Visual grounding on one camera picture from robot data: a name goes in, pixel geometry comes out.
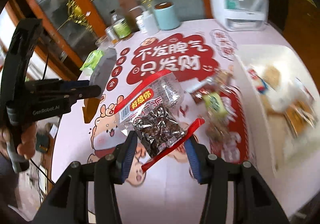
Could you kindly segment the left hand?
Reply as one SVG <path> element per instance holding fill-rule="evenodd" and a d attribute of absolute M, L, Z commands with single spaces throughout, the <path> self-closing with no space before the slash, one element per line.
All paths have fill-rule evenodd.
<path fill-rule="evenodd" d="M 23 127 L 21 135 L 21 143 L 17 147 L 17 153 L 26 160 L 31 159 L 35 155 L 37 123 Z M 1 154 L 9 159 L 7 152 L 7 142 L 10 141 L 11 133 L 6 126 L 1 127 Z"/>

